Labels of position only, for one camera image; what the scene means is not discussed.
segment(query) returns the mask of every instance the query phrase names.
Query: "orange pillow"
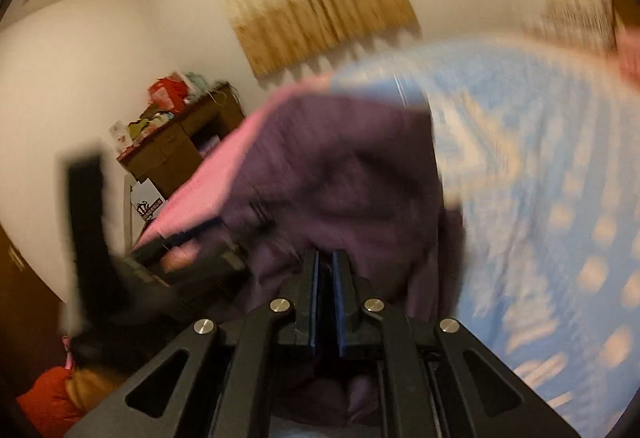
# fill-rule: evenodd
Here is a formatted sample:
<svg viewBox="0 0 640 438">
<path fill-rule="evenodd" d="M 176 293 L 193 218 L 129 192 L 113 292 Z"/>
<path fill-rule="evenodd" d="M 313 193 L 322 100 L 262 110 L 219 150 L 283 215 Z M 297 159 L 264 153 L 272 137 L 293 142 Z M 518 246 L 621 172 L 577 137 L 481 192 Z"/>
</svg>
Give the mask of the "orange pillow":
<svg viewBox="0 0 640 438">
<path fill-rule="evenodd" d="M 83 413 L 66 394 L 72 372 L 57 366 L 42 373 L 33 387 L 17 398 L 18 404 L 42 438 L 63 438 Z"/>
</svg>

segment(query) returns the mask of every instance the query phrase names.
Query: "bed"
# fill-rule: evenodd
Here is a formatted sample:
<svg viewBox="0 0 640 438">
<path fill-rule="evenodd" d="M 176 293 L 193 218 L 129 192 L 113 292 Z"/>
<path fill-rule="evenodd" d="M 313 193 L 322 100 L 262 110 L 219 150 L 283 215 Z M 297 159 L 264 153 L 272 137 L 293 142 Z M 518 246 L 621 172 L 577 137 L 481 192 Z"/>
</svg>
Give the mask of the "bed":
<svg viewBox="0 0 640 438">
<path fill-rule="evenodd" d="M 376 56 L 276 93 L 143 240 L 215 212 L 261 122 L 303 89 L 431 109 L 446 202 L 465 218 L 456 317 L 581 436 L 604 436 L 640 385 L 639 90 L 607 58 L 522 35 Z"/>
</svg>

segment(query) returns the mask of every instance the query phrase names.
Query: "silver screw head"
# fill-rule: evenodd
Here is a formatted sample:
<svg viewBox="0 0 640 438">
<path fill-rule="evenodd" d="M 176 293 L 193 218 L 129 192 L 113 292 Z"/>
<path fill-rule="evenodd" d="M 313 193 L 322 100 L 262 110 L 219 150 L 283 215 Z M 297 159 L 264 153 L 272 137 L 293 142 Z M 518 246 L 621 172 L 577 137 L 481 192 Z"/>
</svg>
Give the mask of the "silver screw head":
<svg viewBox="0 0 640 438">
<path fill-rule="evenodd" d="M 364 301 L 364 309 L 367 312 L 378 313 L 385 309 L 385 304 L 380 299 L 367 299 Z"/>
<path fill-rule="evenodd" d="M 440 329 L 445 333 L 455 333 L 460 329 L 460 323 L 455 319 L 443 319 L 440 321 Z"/>
<path fill-rule="evenodd" d="M 269 307 L 276 313 L 282 313 L 289 310 L 289 308 L 291 307 L 291 303 L 286 299 L 274 299 L 269 304 Z"/>
<path fill-rule="evenodd" d="M 209 333 L 215 327 L 216 325 L 214 324 L 214 322 L 210 321 L 209 319 L 200 319 L 199 321 L 193 323 L 193 329 L 200 335 Z"/>
</svg>

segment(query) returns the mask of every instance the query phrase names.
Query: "clutter on dresser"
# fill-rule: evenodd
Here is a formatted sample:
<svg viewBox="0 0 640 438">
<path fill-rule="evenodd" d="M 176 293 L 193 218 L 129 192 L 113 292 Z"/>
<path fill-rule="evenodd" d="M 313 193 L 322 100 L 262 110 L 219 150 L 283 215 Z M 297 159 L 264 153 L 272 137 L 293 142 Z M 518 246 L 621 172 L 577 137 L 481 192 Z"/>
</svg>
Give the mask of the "clutter on dresser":
<svg viewBox="0 0 640 438">
<path fill-rule="evenodd" d="M 209 85 L 195 73 L 160 78 L 148 94 L 148 107 L 140 117 L 126 127 L 115 123 L 110 133 L 120 164 L 168 199 L 238 127 L 244 113 L 228 82 Z"/>
</svg>

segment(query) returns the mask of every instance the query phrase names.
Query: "pink fabric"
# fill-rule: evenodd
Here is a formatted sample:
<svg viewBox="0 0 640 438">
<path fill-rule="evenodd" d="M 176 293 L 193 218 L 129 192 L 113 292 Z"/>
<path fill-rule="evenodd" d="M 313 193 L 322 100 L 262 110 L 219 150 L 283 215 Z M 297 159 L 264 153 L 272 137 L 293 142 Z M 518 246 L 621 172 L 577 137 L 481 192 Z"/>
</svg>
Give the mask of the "pink fabric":
<svg viewBox="0 0 640 438">
<path fill-rule="evenodd" d="M 74 356 L 71 354 L 71 338 L 66 335 L 62 337 L 62 345 L 65 346 L 66 351 L 65 369 L 72 370 L 76 363 L 74 361 Z"/>
<path fill-rule="evenodd" d="M 142 235 L 139 244 L 144 244 L 158 235 L 171 235 L 191 228 L 214 217 L 226 200 L 244 155 L 254 143 L 271 111 L 293 94 L 324 92 L 328 87 L 329 77 L 330 75 L 324 74 L 276 91 L 265 106 L 249 115 L 238 129 L 225 137 L 200 164 L 189 181 L 175 191 L 158 218 Z M 197 249 L 194 244 L 187 244 L 174 249 L 171 255 L 193 257 Z"/>
<path fill-rule="evenodd" d="M 620 73 L 640 82 L 640 28 L 627 28 L 616 34 Z"/>
</svg>

